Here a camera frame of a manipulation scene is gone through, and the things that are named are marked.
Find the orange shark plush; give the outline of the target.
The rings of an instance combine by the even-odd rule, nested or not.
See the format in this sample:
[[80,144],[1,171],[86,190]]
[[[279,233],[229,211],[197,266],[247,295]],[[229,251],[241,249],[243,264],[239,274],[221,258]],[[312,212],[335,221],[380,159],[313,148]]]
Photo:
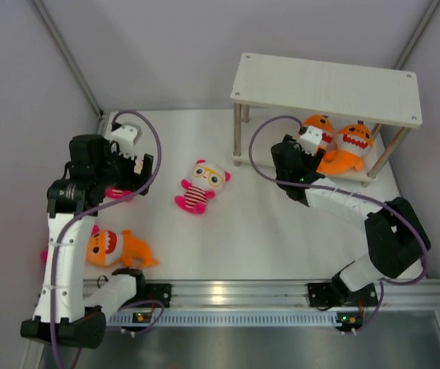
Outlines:
[[337,176],[351,170],[362,171],[364,158],[374,148],[374,143],[374,136],[363,121],[346,125],[337,132],[335,149],[325,153],[318,172]]
[[97,225],[92,229],[85,260],[98,268],[110,268],[115,264],[133,268],[136,260],[138,268],[159,265],[148,243],[134,236],[131,230],[115,232]]
[[302,122],[302,125],[305,127],[313,126],[322,130],[320,148],[326,151],[334,148],[333,139],[335,129],[327,115],[311,115]]

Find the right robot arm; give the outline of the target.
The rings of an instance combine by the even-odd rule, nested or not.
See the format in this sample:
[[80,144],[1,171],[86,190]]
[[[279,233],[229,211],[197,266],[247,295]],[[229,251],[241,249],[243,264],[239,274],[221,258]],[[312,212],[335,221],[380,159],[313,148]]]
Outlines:
[[344,266],[329,283],[331,302],[350,305],[361,290],[382,279],[395,279],[425,257],[431,242],[412,205],[403,197],[377,201],[338,189],[316,171],[322,152],[312,155],[286,135],[271,148],[276,183],[289,198],[346,221],[365,235],[367,251]]

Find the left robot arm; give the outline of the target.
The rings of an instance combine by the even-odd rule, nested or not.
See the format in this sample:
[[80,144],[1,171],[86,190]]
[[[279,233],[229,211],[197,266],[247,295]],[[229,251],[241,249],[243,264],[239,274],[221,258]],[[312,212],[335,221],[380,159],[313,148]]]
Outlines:
[[62,178],[47,190],[48,255],[45,276],[32,318],[20,335],[53,347],[97,348],[108,319],[127,303],[139,307],[148,297],[139,269],[121,268],[89,299],[83,297],[85,259],[105,191],[117,187],[146,194],[152,183],[153,157],[144,156],[135,172],[140,134],[128,128],[106,136],[78,135],[69,143],[70,160]]

